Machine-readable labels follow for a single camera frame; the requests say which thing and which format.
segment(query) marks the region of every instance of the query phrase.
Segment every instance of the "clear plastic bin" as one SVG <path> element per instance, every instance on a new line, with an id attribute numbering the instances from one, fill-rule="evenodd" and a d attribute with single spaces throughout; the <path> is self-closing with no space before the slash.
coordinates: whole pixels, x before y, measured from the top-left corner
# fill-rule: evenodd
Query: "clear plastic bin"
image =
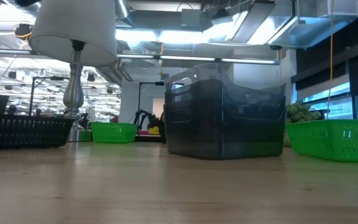
<path id="1" fill-rule="evenodd" d="M 166 79 L 165 88 L 170 153 L 200 159 L 282 153 L 285 85 L 266 90 L 236 86 L 220 64 L 211 63 Z"/>

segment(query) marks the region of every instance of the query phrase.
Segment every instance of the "black wire basket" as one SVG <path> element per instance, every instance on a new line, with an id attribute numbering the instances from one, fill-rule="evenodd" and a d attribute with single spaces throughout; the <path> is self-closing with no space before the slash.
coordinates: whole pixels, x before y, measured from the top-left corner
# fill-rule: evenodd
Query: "black wire basket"
<path id="1" fill-rule="evenodd" d="M 0 114 L 0 149 L 64 146 L 73 122 Z"/>

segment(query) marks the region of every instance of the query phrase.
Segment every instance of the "metal lamp stem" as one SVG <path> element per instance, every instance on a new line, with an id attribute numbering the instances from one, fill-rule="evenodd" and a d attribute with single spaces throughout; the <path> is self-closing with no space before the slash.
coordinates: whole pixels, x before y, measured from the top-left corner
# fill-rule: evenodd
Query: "metal lamp stem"
<path id="1" fill-rule="evenodd" d="M 63 96 L 63 103 L 68 108 L 68 114 L 74 118 L 84 103 L 84 93 L 81 86 L 81 72 L 83 66 L 81 65 L 81 52 L 74 51 L 74 63 L 70 64 L 70 81 L 68 82 L 65 94 Z"/>

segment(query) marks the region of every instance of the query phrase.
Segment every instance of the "green plastic basket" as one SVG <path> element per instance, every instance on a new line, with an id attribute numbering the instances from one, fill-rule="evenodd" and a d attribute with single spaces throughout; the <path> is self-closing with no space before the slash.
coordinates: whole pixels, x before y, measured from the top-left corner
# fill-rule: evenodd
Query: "green plastic basket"
<path id="1" fill-rule="evenodd" d="M 135 141 L 137 126 L 127 123 L 92 122 L 94 142 L 127 143 Z"/>
<path id="2" fill-rule="evenodd" d="M 333 119 L 287 125 L 299 154 L 333 161 L 358 162 L 358 120 Z"/>

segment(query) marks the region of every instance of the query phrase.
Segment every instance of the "white lamp shade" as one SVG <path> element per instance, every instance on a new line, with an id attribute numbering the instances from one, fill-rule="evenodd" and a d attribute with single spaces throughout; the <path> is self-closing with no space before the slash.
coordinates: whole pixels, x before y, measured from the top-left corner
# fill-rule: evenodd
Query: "white lamp shade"
<path id="1" fill-rule="evenodd" d="M 113 63 L 117 59 L 114 0 L 43 0 L 29 39 L 32 50 L 72 63 L 71 40 L 85 42 L 82 65 Z"/>

